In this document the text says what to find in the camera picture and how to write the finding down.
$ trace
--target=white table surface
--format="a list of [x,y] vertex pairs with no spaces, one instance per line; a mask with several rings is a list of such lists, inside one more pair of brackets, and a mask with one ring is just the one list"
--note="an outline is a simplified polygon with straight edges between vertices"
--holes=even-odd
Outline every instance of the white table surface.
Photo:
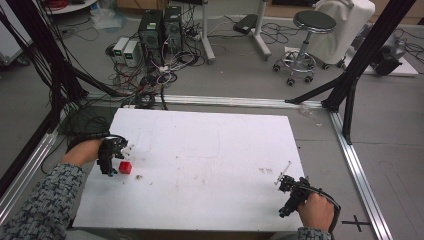
[[[111,126],[135,147],[132,172],[88,176],[74,227],[296,231],[280,172],[303,176],[287,117],[119,109]],[[121,160],[112,160],[118,169]]]

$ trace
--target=computer tower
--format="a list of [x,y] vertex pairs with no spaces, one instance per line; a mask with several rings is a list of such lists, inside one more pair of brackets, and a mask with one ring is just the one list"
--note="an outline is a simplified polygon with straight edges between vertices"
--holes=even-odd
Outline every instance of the computer tower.
[[183,50],[181,7],[168,6],[164,14],[165,38],[168,42],[168,51],[177,53]]
[[138,35],[146,66],[163,66],[167,52],[164,46],[165,28],[161,10],[146,10],[141,18]]

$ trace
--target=gray floor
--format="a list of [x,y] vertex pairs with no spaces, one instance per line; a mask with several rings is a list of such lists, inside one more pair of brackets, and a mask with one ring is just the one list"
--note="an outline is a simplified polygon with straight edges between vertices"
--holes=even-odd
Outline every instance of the gray floor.
[[[83,11],[62,16],[59,23],[78,23],[87,18],[87,12]],[[226,20],[210,21],[210,28],[223,21]],[[267,21],[292,26],[290,21]],[[78,28],[83,30],[90,26],[91,23],[87,23]],[[95,41],[72,36],[66,39],[65,43],[94,77],[110,83],[107,79],[114,72],[113,64],[104,54],[104,50],[109,44],[116,42],[119,36],[132,35],[137,27],[137,21],[126,21],[124,28],[116,32],[100,30],[97,39],[96,32],[89,29],[79,35]],[[424,34],[422,27],[405,29],[421,34],[420,36]],[[299,33],[291,37],[286,46],[298,47],[304,37],[304,33]],[[422,40],[408,38],[408,41],[424,45]],[[265,62],[259,54],[250,54],[258,51],[251,38],[212,39],[211,43],[219,45],[213,46],[217,55],[216,62],[213,65],[186,68],[177,72],[178,80],[166,89],[166,94],[289,99],[334,79],[342,71],[334,66],[327,71],[317,69],[315,80],[311,84],[299,79],[294,87],[288,87],[285,84],[287,73],[275,73],[271,70],[284,45],[269,45],[273,55]],[[230,51],[247,55],[240,56]],[[418,72],[424,72],[424,65],[410,55],[405,58]],[[0,163],[0,174],[4,174],[49,108],[46,106],[48,89],[32,67],[12,67],[0,72],[0,77],[0,153],[3,159]],[[83,85],[90,92],[98,92],[91,86]],[[328,93],[324,93],[314,100],[323,100],[327,95]],[[421,157],[424,154],[424,111],[421,107],[423,101],[422,74],[415,78],[364,75],[357,87],[352,140],[394,239],[419,239],[424,234],[424,211],[421,207],[424,203],[424,190],[419,185],[424,182],[424,163]],[[357,215],[359,221],[368,221],[368,217],[355,191],[325,111],[313,110],[312,114],[305,115],[296,110],[172,105],[171,109],[289,116],[296,142],[300,147],[299,154],[304,162],[305,173],[310,175],[311,179],[316,179],[314,183],[328,189],[328,192],[334,192],[334,197],[340,199],[342,216],[335,231],[336,238],[373,238],[369,226],[362,226],[362,232],[359,232],[354,225],[341,224],[341,221],[352,221],[353,215]],[[58,152],[56,158],[59,158],[60,154],[63,152]],[[48,167],[53,166],[54,157],[48,162]]]

